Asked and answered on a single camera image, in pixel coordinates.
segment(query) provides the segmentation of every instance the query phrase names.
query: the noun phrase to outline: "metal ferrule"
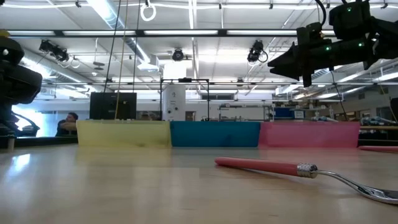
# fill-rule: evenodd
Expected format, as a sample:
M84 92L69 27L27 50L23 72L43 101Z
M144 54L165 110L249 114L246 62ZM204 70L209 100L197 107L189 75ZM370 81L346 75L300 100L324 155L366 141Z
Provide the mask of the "metal ferrule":
M297 175L299 177L315 178L317 176L313 171L318 170L317 166L314 164L298 164L297 165Z

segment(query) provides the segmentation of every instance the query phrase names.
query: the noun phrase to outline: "yellow bin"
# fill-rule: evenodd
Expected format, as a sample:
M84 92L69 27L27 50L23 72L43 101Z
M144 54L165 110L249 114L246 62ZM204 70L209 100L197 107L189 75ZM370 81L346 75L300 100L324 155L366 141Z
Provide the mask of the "yellow bin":
M168 121L77 121L79 146L171 147Z

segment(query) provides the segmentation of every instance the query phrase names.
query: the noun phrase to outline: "black monitor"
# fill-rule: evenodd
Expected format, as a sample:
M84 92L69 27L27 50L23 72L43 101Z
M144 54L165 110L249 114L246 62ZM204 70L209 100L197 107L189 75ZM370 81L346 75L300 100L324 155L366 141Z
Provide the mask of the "black monitor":
M90 119L114 119L117 93L91 93ZM137 93L120 93L117 119L135 119Z

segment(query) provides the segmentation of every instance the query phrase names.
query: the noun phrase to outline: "person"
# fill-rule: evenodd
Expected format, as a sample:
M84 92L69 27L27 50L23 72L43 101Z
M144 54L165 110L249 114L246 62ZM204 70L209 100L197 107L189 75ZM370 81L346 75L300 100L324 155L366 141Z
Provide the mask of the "person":
M55 136L77 135L76 121L78 118L79 116L76 113L68 113L66 119L58 122L57 134Z

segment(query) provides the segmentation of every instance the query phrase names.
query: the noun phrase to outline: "blue bin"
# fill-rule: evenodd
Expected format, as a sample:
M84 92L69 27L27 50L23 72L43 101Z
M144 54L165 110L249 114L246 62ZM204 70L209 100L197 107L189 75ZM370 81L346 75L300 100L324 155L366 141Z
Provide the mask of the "blue bin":
M173 147L257 147L258 122L170 122Z

